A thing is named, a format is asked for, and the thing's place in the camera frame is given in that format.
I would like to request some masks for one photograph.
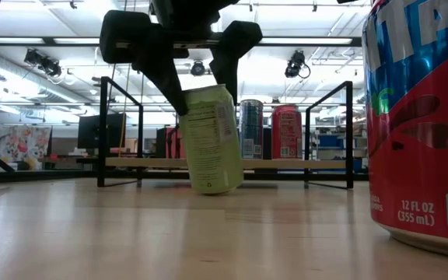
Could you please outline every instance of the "table surface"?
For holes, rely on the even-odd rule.
[[[95,184],[0,184],[0,279],[448,279],[448,257],[371,220],[367,183]]]

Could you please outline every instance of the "red can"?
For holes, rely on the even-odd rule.
[[[371,216],[448,254],[448,0],[378,0],[362,42]]]
[[[302,159],[302,114],[295,105],[272,112],[272,159]]]

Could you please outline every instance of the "black metal stand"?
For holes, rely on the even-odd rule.
[[[137,157],[142,158],[143,155],[143,106],[128,92],[122,89],[116,82],[114,82],[110,77],[101,77],[101,90],[100,90],[100,134],[98,143],[98,173],[97,173],[97,185],[98,187],[112,187],[119,184],[128,183],[117,183],[117,184],[105,184],[105,176],[107,173],[107,114],[108,114],[108,85],[113,86],[119,92],[124,94],[132,103],[139,107],[139,125],[138,125],[138,152]],[[137,182],[142,180],[143,168],[136,169]]]
[[[353,129],[353,83],[351,81],[343,82],[341,85],[337,86],[335,89],[331,90],[327,95],[325,95],[323,98],[318,100],[316,103],[312,104],[312,106],[308,107],[305,110],[306,116],[305,116],[305,122],[306,122],[306,128],[305,128],[305,160],[309,160],[309,154],[310,154],[310,111],[316,107],[319,106],[321,103],[323,103],[326,99],[332,97],[334,94],[338,93],[342,89],[345,89],[345,95],[346,95],[346,107],[347,107],[347,128],[346,128],[346,155],[345,155],[345,174],[343,175],[336,175],[331,174],[330,176],[324,176],[323,174],[310,174],[308,169],[304,170],[304,185],[305,188],[308,188],[309,184],[317,184],[317,183],[309,183],[309,180],[337,180],[337,177],[343,178],[347,182],[347,187],[339,187],[339,186],[333,186],[330,184],[317,184],[324,187],[335,187],[335,188],[346,188],[346,189],[352,189],[354,188],[354,154],[353,154],[353,140],[354,140],[354,129]]]
[[[107,103],[108,103],[108,84],[111,84],[113,87],[118,89],[122,94],[124,94],[128,99],[130,99],[133,103],[139,106],[139,124],[138,124],[138,153],[137,157],[142,158],[142,142],[143,142],[143,106],[135,100],[131,95],[129,95],[125,90],[123,90],[117,83],[112,81],[108,77],[101,78],[101,93],[100,93],[100,143],[99,143],[99,162],[98,162],[98,187],[111,187],[122,184],[130,184],[133,182],[140,183],[142,179],[188,179],[189,176],[187,173],[161,173],[161,172],[149,172],[145,169],[149,166],[139,167],[136,169],[135,173],[129,172],[107,172],[106,167],[106,154],[107,154]],[[353,173],[353,129],[352,129],[352,82],[343,82],[336,89],[328,93],[325,97],[321,98],[318,102],[316,102],[313,106],[306,109],[306,134],[305,134],[305,156],[304,160],[309,160],[310,154],[310,111],[315,106],[318,106],[323,101],[325,101],[330,96],[333,96],[335,93],[338,93],[340,90],[346,89],[346,106],[347,106],[347,155],[346,155],[346,173],[345,174],[311,174],[310,169],[305,169],[303,174],[301,173],[247,173],[245,174],[245,180],[303,180],[304,187],[308,188],[309,184],[318,184],[320,186],[325,187],[335,187],[335,188],[343,188],[343,189],[352,189],[354,187],[354,173]],[[180,151],[176,151],[176,158],[179,158]],[[115,177],[115,178],[133,178],[135,177],[137,180],[133,182],[121,182],[115,184],[105,184],[105,177]],[[358,180],[367,180],[367,176],[357,176]],[[319,184],[319,183],[310,183],[310,181],[346,181],[346,187],[339,187],[330,184]]]

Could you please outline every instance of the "aluminum can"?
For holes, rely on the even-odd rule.
[[[223,85],[184,92],[188,113],[180,129],[191,187],[202,194],[231,191],[243,182],[233,98]]]
[[[448,0],[380,0],[364,26],[373,220],[448,254]]]
[[[262,159],[264,104],[258,100],[240,103],[240,150],[244,159]]]
[[[302,159],[302,114],[295,105],[272,112],[272,159]]]

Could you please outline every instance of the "colorful poster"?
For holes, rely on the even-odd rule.
[[[0,159],[6,163],[29,164],[29,170],[41,170],[39,159],[46,156],[51,127],[0,125]]]

